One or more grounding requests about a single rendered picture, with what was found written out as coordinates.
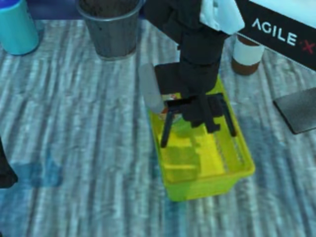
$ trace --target blue cup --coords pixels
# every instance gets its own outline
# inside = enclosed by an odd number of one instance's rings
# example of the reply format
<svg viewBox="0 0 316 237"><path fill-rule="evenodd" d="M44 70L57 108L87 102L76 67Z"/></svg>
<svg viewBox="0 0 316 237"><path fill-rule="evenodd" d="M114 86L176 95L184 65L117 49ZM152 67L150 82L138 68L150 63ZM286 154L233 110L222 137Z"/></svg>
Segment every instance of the blue cup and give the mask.
<svg viewBox="0 0 316 237"><path fill-rule="evenodd" d="M40 42L26 0L0 0L0 43L12 55L34 51Z"/></svg>

